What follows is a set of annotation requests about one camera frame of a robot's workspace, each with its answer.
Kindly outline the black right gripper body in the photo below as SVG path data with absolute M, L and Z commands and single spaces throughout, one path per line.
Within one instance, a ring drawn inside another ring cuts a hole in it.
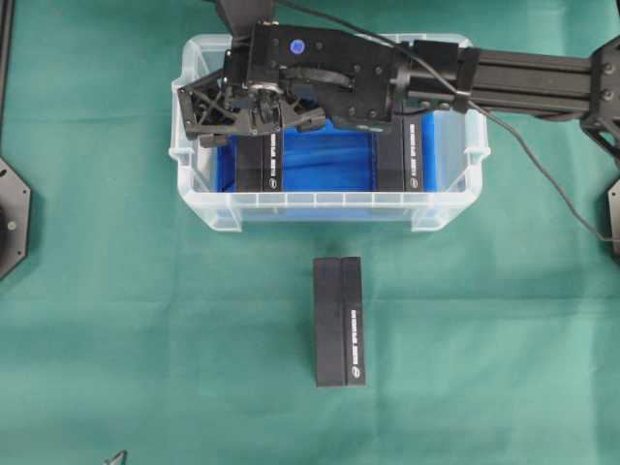
M 335 29 L 257 23 L 227 55 L 230 85 L 296 96 L 340 129 L 382 132 L 403 99 L 408 59 L 395 47 Z

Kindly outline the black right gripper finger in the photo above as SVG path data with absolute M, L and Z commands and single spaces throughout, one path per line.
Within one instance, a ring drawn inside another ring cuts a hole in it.
M 213 72 L 176 90 L 185 135 L 203 145 L 228 138 L 258 137 L 282 130 L 280 96 L 271 91 L 230 85 Z
M 295 128 L 298 132 L 311 132 L 323 129 L 326 113 L 312 102 L 285 94 L 283 96 L 283 128 Z

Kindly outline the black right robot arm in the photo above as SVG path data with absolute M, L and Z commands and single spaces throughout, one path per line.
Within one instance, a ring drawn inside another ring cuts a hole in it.
M 326 123 L 382 132 L 400 112 L 480 109 L 575 120 L 619 154 L 617 41 L 571 58 L 259 23 L 176 96 L 186 136 L 206 147 Z

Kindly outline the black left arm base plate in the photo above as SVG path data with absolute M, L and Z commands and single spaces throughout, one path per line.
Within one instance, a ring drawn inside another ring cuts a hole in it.
M 31 188 L 1 159 L 1 278 L 28 254 Z

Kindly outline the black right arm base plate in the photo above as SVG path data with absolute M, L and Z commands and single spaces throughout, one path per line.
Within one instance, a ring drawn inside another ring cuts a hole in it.
M 600 225 L 603 232 L 613 238 L 603 248 L 609 257 L 619 265 L 619 179 L 610 183 L 598 197 Z

